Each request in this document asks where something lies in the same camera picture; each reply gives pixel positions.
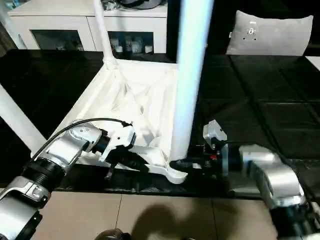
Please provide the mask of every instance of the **black glossy surface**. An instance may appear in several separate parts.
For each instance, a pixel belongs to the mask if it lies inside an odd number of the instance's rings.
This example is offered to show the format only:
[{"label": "black glossy surface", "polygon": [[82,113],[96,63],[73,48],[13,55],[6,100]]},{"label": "black glossy surface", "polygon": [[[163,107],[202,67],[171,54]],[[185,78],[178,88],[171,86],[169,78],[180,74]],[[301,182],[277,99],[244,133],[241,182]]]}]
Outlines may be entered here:
[{"label": "black glossy surface", "polygon": [[[169,62],[162,54],[132,57]],[[102,66],[100,52],[14,50],[0,59],[1,84],[48,137]],[[217,119],[229,140],[257,142],[294,158],[320,196],[319,71],[303,57],[207,55],[200,82],[190,145],[204,142],[203,126]],[[0,187],[19,174],[30,151],[0,122]],[[189,176],[181,185],[164,176],[116,170],[105,181],[103,167],[76,165],[61,191],[171,196],[225,196],[224,180]],[[240,197],[252,195],[237,194]]]}]

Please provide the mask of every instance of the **beige floor tile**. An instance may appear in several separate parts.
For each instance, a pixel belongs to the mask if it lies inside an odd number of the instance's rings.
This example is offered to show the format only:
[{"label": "beige floor tile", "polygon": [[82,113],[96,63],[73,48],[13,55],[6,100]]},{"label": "beige floor tile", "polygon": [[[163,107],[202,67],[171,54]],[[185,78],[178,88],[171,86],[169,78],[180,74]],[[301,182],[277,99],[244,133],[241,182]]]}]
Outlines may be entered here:
[{"label": "beige floor tile", "polygon": [[32,240],[94,240],[116,227],[121,195],[53,192]]},{"label": "beige floor tile", "polygon": [[218,240],[276,240],[277,231],[262,201],[213,199]]},{"label": "beige floor tile", "polygon": [[123,194],[117,228],[133,240],[217,239],[209,198]]}]

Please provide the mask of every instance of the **cushion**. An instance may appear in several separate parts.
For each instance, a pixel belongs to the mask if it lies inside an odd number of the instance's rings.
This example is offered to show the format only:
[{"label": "cushion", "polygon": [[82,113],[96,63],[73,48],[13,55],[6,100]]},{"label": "cushion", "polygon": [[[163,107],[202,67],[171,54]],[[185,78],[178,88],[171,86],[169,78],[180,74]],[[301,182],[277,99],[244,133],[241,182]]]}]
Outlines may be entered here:
[{"label": "cushion", "polygon": [[313,18],[260,18],[238,10],[226,54],[302,56],[309,43]]}]

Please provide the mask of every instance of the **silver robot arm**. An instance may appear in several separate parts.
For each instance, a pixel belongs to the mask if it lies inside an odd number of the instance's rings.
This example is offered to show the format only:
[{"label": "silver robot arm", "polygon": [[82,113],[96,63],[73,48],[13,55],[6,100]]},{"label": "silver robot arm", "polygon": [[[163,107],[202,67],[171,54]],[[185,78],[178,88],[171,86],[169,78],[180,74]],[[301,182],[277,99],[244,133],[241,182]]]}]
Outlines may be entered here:
[{"label": "silver robot arm", "polygon": [[83,151],[98,151],[106,158],[117,146],[130,148],[135,139],[131,124],[124,126],[120,133],[108,136],[108,132],[88,122],[55,139],[0,193],[0,240],[32,237],[42,219],[39,209],[46,205],[51,192]]},{"label": "silver robot arm", "polygon": [[243,173],[256,182],[281,240],[320,240],[319,216],[294,170],[259,145],[239,147]]}]

